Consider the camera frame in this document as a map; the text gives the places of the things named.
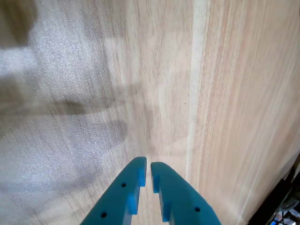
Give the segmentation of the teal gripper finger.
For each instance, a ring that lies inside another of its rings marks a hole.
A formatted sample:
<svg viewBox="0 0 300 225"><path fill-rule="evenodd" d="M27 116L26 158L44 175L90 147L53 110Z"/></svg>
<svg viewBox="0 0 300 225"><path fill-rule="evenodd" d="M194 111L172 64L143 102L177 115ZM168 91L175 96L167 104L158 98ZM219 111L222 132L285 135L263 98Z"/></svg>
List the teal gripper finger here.
<svg viewBox="0 0 300 225"><path fill-rule="evenodd" d="M138 212L140 188L146 183L147 159L135 157L119 173L83 225L129 225Z"/></svg>
<svg viewBox="0 0 300 225"><path fill-rule="evenodd" d="M150 165L153 192L159 196L162 221L170 225L219 225L213 208L175 170L163 162Z"/></svg>

